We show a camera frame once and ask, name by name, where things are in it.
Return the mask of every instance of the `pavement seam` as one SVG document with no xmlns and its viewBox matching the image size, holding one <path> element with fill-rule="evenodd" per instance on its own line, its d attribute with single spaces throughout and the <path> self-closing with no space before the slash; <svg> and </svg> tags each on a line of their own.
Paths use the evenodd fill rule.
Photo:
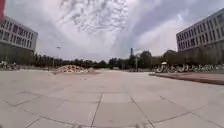
<svg viewBox="0 0 224 128">
<path fill-rule="evenodd" d="M 163 97 L 163 96 L 160 96 L 160 97 L 161 97 L 162 99 L 164 99 L 164 100 L 167 100 L 168 102 L 170 102 L 170 103 L 172 103 L 172 104 L 175 104 L 175 105 L 177 105 L 177 106 L 179 106 L 179 107 L 181 107 L 181 108 L 184 108 L 184 107 L 182 107 L 182 106 L 180 106 L 180 105 L 178 105 L 178 104 L 176 104 L 176 103 L 174 103 L 174 102 L 172 102 L 172 101 L 166 99 L 166 98 Z M 207 122 L 209 122 L 209 123 L 212 123 L 212 124 L 214 124 L 214 125 L 216 125 L 216 126 L 218 126 L 218 127 L 220 127 L 220 128 L 224 128 L 223 126 L 220 126 L 220 125 L 218 125 L 218 124 L 216 124 L 216 123 L 214 123 L 214 122 L 212 122 L 212 121 L 210 121 L 210 120 L 207 120 L 207 119 L 205 119 L 205 118 L 203 118 L 203 117 L 197 115 L 196 113 L 194 113 L 194 111 L 200 110 L 200 109 L 202 109 L 202 108 L 208 106 L 208 104 L 206 104 L 206 105 L 204 105 L 204 106 L 202 106 L 202 107 L 200 107 L 200 108 L 197 108 L 197 109 L 194 109 L 194 110 L 190 110 L 190 111 L 188 111 L 187 113 L 182 114 L 182 115 L 180 115 L 180 116 L 176 116 L 176 117 L 173 117 L 173 118 L 170 118 L 170 119 L 167 119 L 167 120 L 163 120 L 163 121 L 159 121 L 159 122 L 155 122 L 155 123 L 161 123 L 161 122 L 168 121 L 168 120 L 172 120 L 172 119 L 175 119 L 175 118 L 178 118 L 178 117 L 187 115 L 187 114 L 193 114 L 193 115 L 199 117 L 200 119 L 202 119 L 202 120 L 204 120 L 204 121 L 207 121 Z"/>
<path fill-rule="evenodd" d="M 212 121 L 210 121 L 210 120 L 208 120 L 208 119 L 205 119 L 205 118 L 201 117 L 200 115 L 197 115 L 197 114 L 195 114 L 195 113 L 193 113 L 193 112 L 191 112 L 191 114 L 193 114 L 193 115 L 199 117 L 200 119 L 202 119 L 202 120 L 204 120 L 204 121 L 207 121 L 207 122 L 209 122 L 209 123 L 212 123 L 212 124 L 214 124 L 214 125 L 216 125 L 216 126 L 218 126 L 218 127 L 220 127 L 220 128 L 224 128 L 223 126 L 220 126 L 220 125 L 218 125 L 218 124 L 216 124 L 216 123 L 214 123 L 214 122 L 212 122 Z"/>
<path fill-rule="evenodd" d="M 142 109 L 138 106 L 138 104 L 135 102 L 135 100 L 133 99 L 133 97 L 130 95 L 130 93 L 128 93 L 129 97 L 131 98 L 131 101 L 137 106 L 137 108 L 140 110 L 140 112 L 142 113 L 142 115 L 144 115 L 144 117 L 146 118 L 146 120 L 149 122 L 149 124 L 151 124 L 151 126 L 153 128 L 155 128 L 155 126 L 152 124 L 152 122 L 147 118 L 147 116 L 144 114 L 144 112 L 142 111 Z"/>
<path fill-rule="evenodd" d="M 97 111 L 98 111 L 98 109 L 99 109 L 99 107 L 100 107 L 100 103 L 101 103 L 102 98 L 103 98 L 103 92 L 101 93 L 100 101 L 99 101 L 99 103 L 98 103 L 98 105 L 97 105 L 96 112 L 95 112 L 95 114 L 94 114 L 93 121 L 92 121 L 92 123 L 91 123 L 91 127 L 93 127 L 93 123 L 94 123 L 94 121 L 95 121 L 96 114 L 97 114 Z"/>
<path fill-rule="evenodd" d="M 39 117 L 38 119 L 36 119 L 34 122 L 30 123 L 29 125 L 27 125 L 25 128 L 29 128 L 30 126 L 32 126 L 33 124 L 35 124 L 37 121 L 39 121 L 41 119 L 41 117 Z"/>
</svg>

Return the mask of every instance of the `building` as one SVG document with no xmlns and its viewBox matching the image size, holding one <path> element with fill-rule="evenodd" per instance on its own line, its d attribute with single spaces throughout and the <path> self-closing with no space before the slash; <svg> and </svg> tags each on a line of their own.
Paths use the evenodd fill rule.
<svg viewBox="0 0 224 128">
<path fill-rule="evenodd" d="M 199 49 L 217 63 L 224 61 L 224 8 L 176 34 L 179 52 L 188 57 Z"/>
<path fill-rule="evenodd" d="M 5 16 L 0 25 L 0 61 L 29 61 L 28 57 L 35 52 L 37 37 L 37 32 Z"/>
</svg>

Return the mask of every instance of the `stone pavement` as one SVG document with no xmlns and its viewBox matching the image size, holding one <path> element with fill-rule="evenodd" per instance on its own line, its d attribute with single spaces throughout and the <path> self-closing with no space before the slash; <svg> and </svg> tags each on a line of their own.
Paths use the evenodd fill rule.
<svg viewBox="0 0 224 128">
<path fill-rule="evenodd" d="M 153 76 L 171 78 L 177 80 L 187 80 L 208 84 L 224 85 L 224 74 L 215 73 L 156 73 Z"/>
<path fill-rule="evenodd" d="M 223 128 L 224 87 L 101 71 L 0 72 L 3 128 Z"/>
</svg>

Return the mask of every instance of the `cloud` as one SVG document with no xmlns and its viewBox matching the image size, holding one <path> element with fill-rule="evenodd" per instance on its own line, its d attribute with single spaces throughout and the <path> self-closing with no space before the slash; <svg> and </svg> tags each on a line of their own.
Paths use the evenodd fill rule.
<svg viewBox="0 0 224 128">
<path fill-rule="evenodd" d="M 190 23 L 184 21 L 183 17 L 188 12 L 177 14 L 154 29 L 143 33 L 138 40 L 138 47 L 142 50 L 150 50 L 153 55 L 161 55 L 168 49 L 176 50 L 176 33 L 183 30 Z"/>
<path fill-rule="evenodd" d="M 7 0 L 6 15 L 38 31 L 36 52 L 64 59 L 160 55 L 175 35 L 223 7 L 223 0 Z"/>
</svg>

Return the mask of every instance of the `street light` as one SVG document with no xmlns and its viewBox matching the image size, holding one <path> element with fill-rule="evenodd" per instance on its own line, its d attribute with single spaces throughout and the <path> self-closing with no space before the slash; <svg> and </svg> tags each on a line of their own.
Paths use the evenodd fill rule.
<svg viewBox="0 0 224 128">
<path fill-rule="evenodd" d="M 140 54 L 137 54 L 136 56 L 135 56 L 135 68 L 136 68 L 136 71 L 138 72 L 138 58 L 140 58 Z"/>
<path fill-rule="evenodd" d="M 58 51 L 61 49 L 61 47 L 56 47 L 58 49 Z M 58 59 L 59 59 L 59 54 L 57 55 Z M 53 62 L 52 62 L 52 66 L 54 67 L 54 58 L 53 58 Z"/>
</svg>

